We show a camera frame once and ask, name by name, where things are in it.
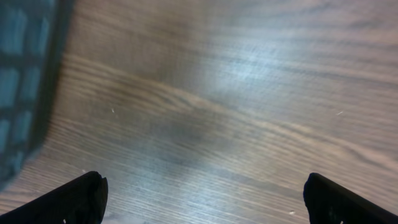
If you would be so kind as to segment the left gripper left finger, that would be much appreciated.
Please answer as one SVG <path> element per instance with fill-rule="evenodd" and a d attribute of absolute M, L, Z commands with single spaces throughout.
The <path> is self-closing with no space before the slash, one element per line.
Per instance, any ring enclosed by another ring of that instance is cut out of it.
<path fill-rule="evenodd" d="M 107 178 L 90 171 L 1 215 L 1 224 L 100 224 L 107 201 Z"/>

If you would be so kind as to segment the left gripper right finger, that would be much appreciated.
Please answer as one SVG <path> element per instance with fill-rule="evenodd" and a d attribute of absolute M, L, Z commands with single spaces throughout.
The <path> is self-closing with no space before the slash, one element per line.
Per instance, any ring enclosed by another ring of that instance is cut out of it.
<path fill-rule="evenodd" d="M 318 174 L 303 188 L 311 224 L 397 224 L 397 215 Z"/>

